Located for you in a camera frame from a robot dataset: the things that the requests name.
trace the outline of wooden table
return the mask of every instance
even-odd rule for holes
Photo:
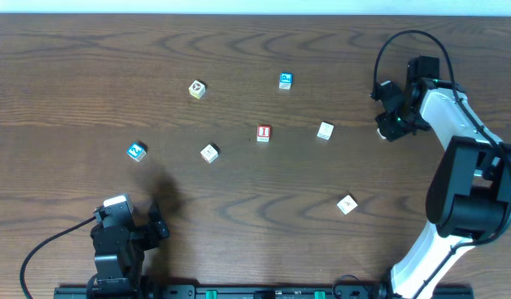
[[[36,244],[121,193],[140,211],[160,202],[172,236],[145,261],[159,282],[379,279],[423,229],[443,154],[432,132],[376,134],[375,57],[405,29],[446,45],[474,110],[511,142],[511,18],[0,15],[0,298],[22,297]],[[402,82],[419,54],[440,52],[396,40],[380,80]],[[294,74],[289,92],[281,71]],[[195,79],[202,100],[188,93]],[[316,137],[323,120],[335,125],[328,142]],[[256,142],[259,124],[273,127],[269,144]],[[136,140],[150,148],[140,163],[125,153]],[[211,165],[199,155],[209,142],[222,150]],[[346,194],[359,206],[345,216]],[[90,229],[31,260],[35,298],[95,273]],[[511,229],[443,282],[511,298]]]

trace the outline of light blue wall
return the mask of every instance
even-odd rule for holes
[[[511,16],[511,0],[0,0],[0,12]]]

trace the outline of blue cube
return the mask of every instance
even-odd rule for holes
[[[279,77],[279,88],[290,89],[290,86],[292,86],[292,74],[281,73],[281,76]]]
[[[146,156],[145,147],[136,142],[130,146],[127,153],[133,160],[137,162],[140,162]]]

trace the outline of white arm segment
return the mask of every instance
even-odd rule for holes
[[[391,269],[391,287],[393,292],[402,295],[404,298],[412,298],[421,285],[423,285],[423,281],[428,279],[430,274],[447,257],[451,246],[471,241],[471,238],[457,236],[442,238],[436,232],[436,226],[427,221],[425,229],[421,232],[421,235],[415,241],[410,251],[402,261],[398,262]],[[449,259],[434,279],[425,287],[418,296],[418,299],[431,298],[432,292],[440,279],[464,253],[472,248],[473,246],[459,248],[456,254]]]
[[[461,92],[458,92],[458,97],[462,100],[462,105],[467,108],[479,125],[483,125],[479,117],[469,107],[468,97]],[[447,145],[449,145],[453,136],[471,137],[477,140],[477,142],[489,143],[481,134],[477,133],[474,125],[469,121],[454,99],[451,89],[438,88],[427,91],[421,103],[420,114],[430,124],[444,150],[447,149]],[[497,143],[503,142],[487,128],[485,130]]]

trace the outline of cube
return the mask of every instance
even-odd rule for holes
[[[281,73],[281,76],[279,77],[279,88],[290,89],[290,86],[292,86],[292,74]]]
[[[356,208],[358,204],[356,204],[351,195],[347,195],[343,200],[337,203],[337,206],[345,215],[347,215],[354,208]]]
[[[271,127],[269,125],[260,125],[257,127],[257,141],[259,142],[269,142],[270,141],[270,131]]]
[[[196,99],[201,98],[205,93],[205,85],[202,82],[194,81],[189,87],[190,94]]]
[[[334,125],[328,124],[326,122],[322,122],[320,125],[320,130],[318,130],[318,137],[323,138],[324,140],[329,140],[331,138],[332,129]]]
[[[201,151],[201,154],[204,160],[209,164],[219,157],[219,152],[212,145],[207,145],[205,149]]]
[[[140,162],[146,156],[146,149],[144,145],[134,142],[127,153],[133,160]]]

